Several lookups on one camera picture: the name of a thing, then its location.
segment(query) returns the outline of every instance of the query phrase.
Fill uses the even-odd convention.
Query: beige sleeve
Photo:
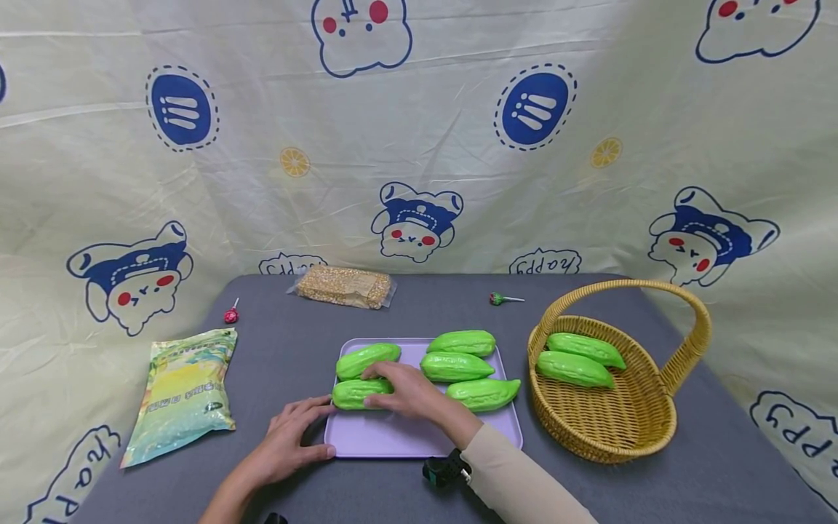
[[[469,485],[506,524],[597,524],[573,495],[488,424],[460,455]]]

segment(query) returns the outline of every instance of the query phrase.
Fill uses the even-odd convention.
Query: lollipop
[[[497,292],[489,294],[489,304],[492,304],[493,306],[500,306],[504,302],[524,302],[524,299],[505,297],[504,295]]]
[[[224,323],[225,324],[235,324],[239,321],[239,312],[235,310],[235,306],[239,305],[239,299],[235,300],[235,304],[230,309],[227,309],[227,312],[224,313]]]

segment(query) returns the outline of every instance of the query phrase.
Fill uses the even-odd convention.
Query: gray table
[[[120,471],[115,457],[78,510],[74,524],[196,522],[215,487],[264,435],[287,402],[330,391],[334,360],[355,337],[429,337],[487,329],[498,340],[510,378],[525,382],[526,341],[545,308],[609,275],[397,276],[390,309],[321,304],[285,290],[291,278],[245,276],[231,282],[200,330],[221,327],[241,297],[239,342],[226,378],[238,429],[217,432],[148,464]],[[526,298],[488,304],[490,291]],[[574,314],[613,324],[660,365],[680,342],[663,314],[639,290],[587,298]],[[834,524],[825,506],[784,462],[704,367],[675,398],[678,431],[660,453],[603,466],[567,452],[541,428],[526,389],[515,400],[524,451],[575,495],[601,524]],[[439,492],[410,460],[338,460],[266,488],[246,522],[270,511],[290,524],[498,523],[468,489]]]

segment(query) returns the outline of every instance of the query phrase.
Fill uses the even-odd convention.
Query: hand
[[[433,419],[450,401],[413,366],[396,362],[376,362],[361,374],[361,380],[383,377],[395,392],[391,395],[369,395],[364,405],[397,412],[410,418]]]
[[[384,377],[393,385],[390,395],[369,395],[367,407],[397,412],[410,418],[424,418],[436,424],[459,449],[466,449],[483,427],[483,421],[461,402],[442,394],[421,371],[407,364],[376,362],[361,374],[363,380]]]
[[[265,439],[236,468],[234,475],[254,487],[279,482],[312,462],[334,457],[334,446],[301,446],[303,432],[318,418],[335,411],[330,395],[292,402],[271,419]]]

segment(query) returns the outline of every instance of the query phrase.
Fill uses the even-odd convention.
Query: snack package
[[[152,343],[145,395],[120,468],[181,448],[210,431],[235,429],[224,391],[235,329]]]
[[[335,266],[312,266],[288,289],[320,302],[363,309],[389,308],[396,293],[390,275]]]

